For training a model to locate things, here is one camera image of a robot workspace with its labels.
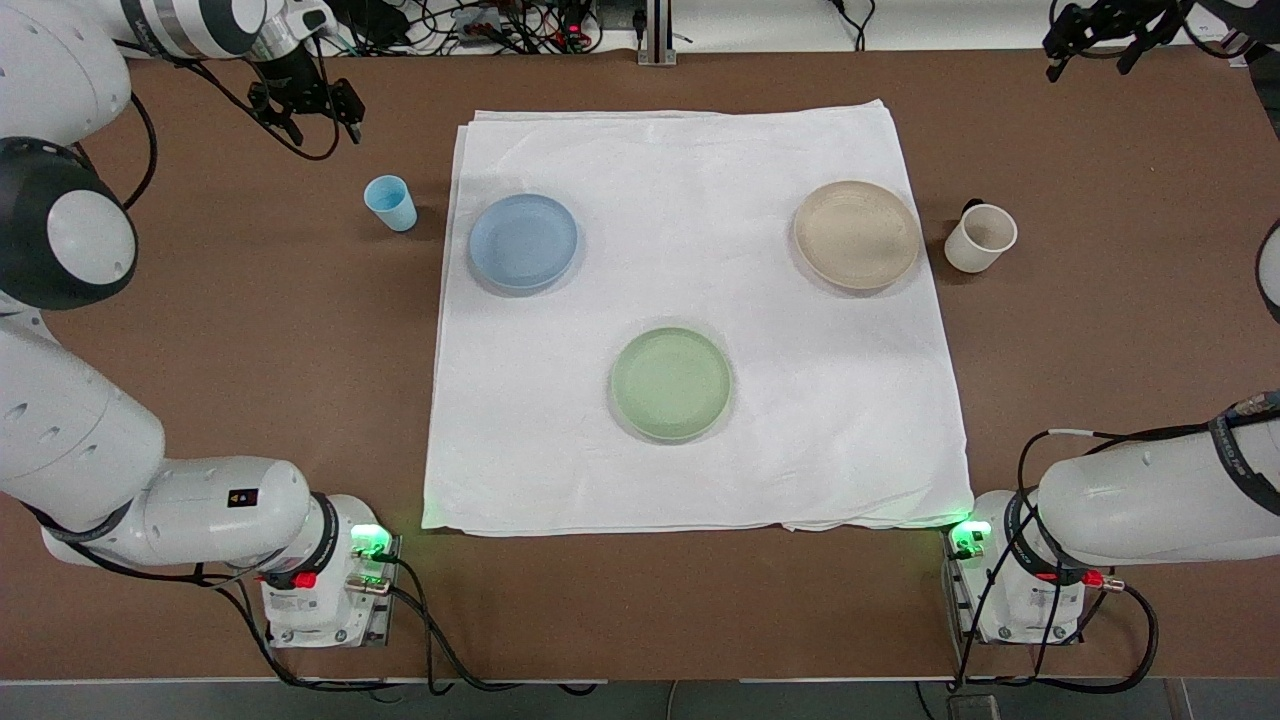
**blue cup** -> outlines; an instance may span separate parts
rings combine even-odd
[[[417,222],[417,208],[408,195],[408,186],[396,176],[370,181],[365,186],[365,205],[396,232],[404,232]]]

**table surface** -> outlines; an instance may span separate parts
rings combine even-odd
[[[247,68],[215,67],[242,91]],[[1245,72],[1193,50],[1121,78],[1043,55],[699,55],[673,70],[626,53],[330,64],[369,108],[365,142],[325,163],[275,146],[209,86],[133,68],[160,170],[134,208],[138,273],[120,296],[51,314],[54,334],[165,424],[175,457],[296,462],[404,534],[435,615],[471,670],[503,679],[945,676],[954,671],[934,532],[842,528],[493,539],[426,533],[421,514],[442,236],[457,126],[476,109],[727,113],[883,99],[929,245],[975,492],[1014,486],[1046,427],[1112,432],[1202,420],[1275,386],[1280,328],[1252,281],[1280,208],[1280,146]],[[305,119],[308,147],[328,126]],[[118,191],[145,165],[132,114],[87,143]],[[362,206],[380,173],[421,206],[404,236]],[[1018,246],[960,277],[941,241],[972,196],[1016,217]],[[1030,478],[1080,452],[1037,451]],[[0,498],[0,678],[264,676],[212,593],[63,565]],[[1280,560],[1125,569],[1160,612],[1155,674],[1276,676]],[[1123,675],[1144,624],[1108,603],[1048,673]],[[384,650],[287,653],[325,676],[424,674],[420,626]],[[1029,648],[972,671],[1025,673]]]

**white cloth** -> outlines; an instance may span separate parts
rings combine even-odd
[[[436,343],[424,528],[545,536],[841,524],[931,527],[973,506],[933,277],[920,252],[878,293],[822,283],[790,225],[822,184],[913,208],[879,102],[776,115],[494,114],[460,131]],[[576,266],[531,297],[471,275],[492,202],[573,213]],[[637,439],[607,401],[645,329],[707,332],[727,418],[686,445]]]

